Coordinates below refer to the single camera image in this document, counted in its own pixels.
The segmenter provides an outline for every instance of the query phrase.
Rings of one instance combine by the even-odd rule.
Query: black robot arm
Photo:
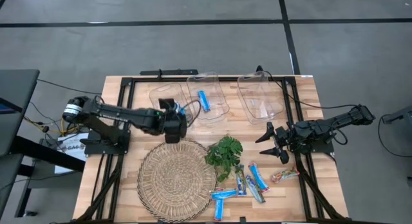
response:
[[[366,106],[358,105],[347,113],[326,120],[300,121],[294,125],[287,123],[289,127],[288,130],[285,130],[283,127],[274,129],[273,124],[268,122],[266,133],[256,140],[256,143],[272,137],[275,147],[261,151],[260,153],[280,157],[282,163],[287,163],[289,156],[287,152],[283,150],[284,146],[289,145],[292,152],[299,151],[305,154],[312,151],[312,144],[315,142],[329,143],[332,138],[335,138],[336,133],[333,131],[348,125],[369,125],[374,119],[375,117]]]
[[[173,99],[160,99],[159,103],[165,111],[152,108],[126,109],[98,102],[96,98],[75,97],[69,100],[63,113],[63,119],[89,127],[96,131],[101,139],[113,146],[122,141],[124,132],[118,127],[108,126],[98,117],[131,124],[150,135],[165,133],[167,143],[177,143],[186,135],[186,116],[175,108]]]

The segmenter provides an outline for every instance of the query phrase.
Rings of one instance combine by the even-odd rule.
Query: transparent tray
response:
[[[283,105],[273,99],[268,78],[262,71],[238,78],[238,96],[251,124],[267,122],[283,111]]]
[[[221,90],[219,76],[215,72],[201,73],[187,78],[190,101],[200,100],[199,91],[203,91],[209,101],[210,111],[204,111],[198,102],[191,104],[193,114],[197,114],[200,108],[198,119],[203,122],[219,121],[229,112],[225,96]]]
[[[159,88],[152,89],[149,92],[150,101],[155,109],[160,109],[159,98],[173,98],[174,102],[179,103],[180,107],[187,104],[185,94],[179,83],[167,84],[160,86]],[[185,109],[187,120],[192,119],[192,113],[190,109]]]

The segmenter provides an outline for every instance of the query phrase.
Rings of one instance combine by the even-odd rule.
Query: round woven mat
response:
[[[160,144],[144,158],[137,189],[146,209],[157,219],[179,223],[195,218],[211,202],[216,171],[205,162],[206,149],[191,140]]]

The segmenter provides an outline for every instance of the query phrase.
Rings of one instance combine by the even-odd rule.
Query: wooden table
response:
[[[320,106],[314,79],[312,77],[301,77],[300,75],[295,77],[299,98],[303,102]],[[121,78],[122,77],[120,76],[106,77],[102,94],[106,103],[116,105]],[[179,83],[182,85],[187,97],[189,97],[186,83]],[[167,84],[167,82],[137,83],[133,98],[133,108],[152,107],[152,103],[149,99],[149,92],[164,84]],[[255,140],[265,133],[266,124],[252,125],[247,120],[246,114],[236,93],[237,84],[235,82],[221,82],[221,87],[225,94],[227,104],[230,107],[226,119],[209,125],[201,125],[198,122],[195,122],[188,130],[187,138],[191,138],[204,146],[213,144],[226,134],[237,138],[243,146],[241,163],[248,165],[250,162],[256,162],[260,173],[270,187],[270,192],[265,193],[267,202],[264,204],[258,203],[253,198],[250,191],[248,191],[248,196],[246,197],[225,200],[223,221],[239,221],[239,217],[241,216],[245,216],[247,221],[304,221],[305,217],[298,178],[290,178],[279,184],[274,184],[270,181],[270,176],[272,174],[294,165],[293,154],[289,153],[290,161],[286,165],[283,165],[280,162],[280,159],[275,156],[259,154],[260,151],[273,147],[273,142],[271,141],[266,141],[260,144],[254,143]],[[272,88],[274,90],[274,98],[279,99],[279,102],[284,104],[282,90],[274,84],[274,82]],[[126,88],[124,106],[126,106],[127,95],[128,88]],[[296,122],[297,117],[293,103],[292,109],[294,112],[294,121]],[[323,118],[321,109],[302,104],[302,110],[305,120]],[[285,110],[272,120],[275,127],[284,126],[285,128],[286,121],[287,117]],[[125,155],[122,168],[115,222],[155,222],[156,220],[146,211],[138,198],[137,174],[144,156],[152,148],[163,142],[164,136],[146,135],[143,134],[141,130],[137,130],[133,127],[131,130],[132,137],[129,145],[129,152]],[[320,190],[339,213],[343,216],[347,216],[348,212],[346,210],[335,163],[332,159],[322,153],[315,153],[312,157],[314,159],[315,172]],[[78,218],[90,205],[99,160],[100,155],[90,156],[87,159],[73,218]],[[112,168],[114,168],[115,162],[116,160],[113,160]],[[245,169],[245,174],[251,174],[249,169]],[[97,192],[100,190],[101,181],[102,173],[100,174]],[[222,186],[233,188],[234,185],[234,178],[229,178]],[[308,195],[312,216],[316,216],[314,197],[309,188]],[[108,196],[106,197],[109,199],[106,199],[103,217],[108,216],[108,200],[110,200],[111,191],[108,192]],[[214,205],[210,205],[204,213],[193,221],[213,221],[213,215]]]

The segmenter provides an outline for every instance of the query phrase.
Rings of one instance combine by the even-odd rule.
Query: green plant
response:
[[[239,140],[225,136],[218,143],[209,148],[206,163],[215,166],[220,175],[218,181],[222,182],[229,177],[232,167],[240,163],[243,148]]]

